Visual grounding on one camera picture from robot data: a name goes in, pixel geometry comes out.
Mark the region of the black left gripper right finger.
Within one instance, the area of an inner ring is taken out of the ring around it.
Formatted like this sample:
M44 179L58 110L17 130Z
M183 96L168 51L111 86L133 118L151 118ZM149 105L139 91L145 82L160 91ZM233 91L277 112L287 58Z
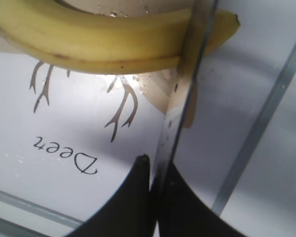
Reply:
M174 164L168 169L159 210L161 237L244 237L203 203Z

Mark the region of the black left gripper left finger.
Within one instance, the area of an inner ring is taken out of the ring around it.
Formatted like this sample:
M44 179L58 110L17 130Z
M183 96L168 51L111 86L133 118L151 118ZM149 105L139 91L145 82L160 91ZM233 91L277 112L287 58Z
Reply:
M150 159L135 158L126 178L112 197L68 237L151 237Z

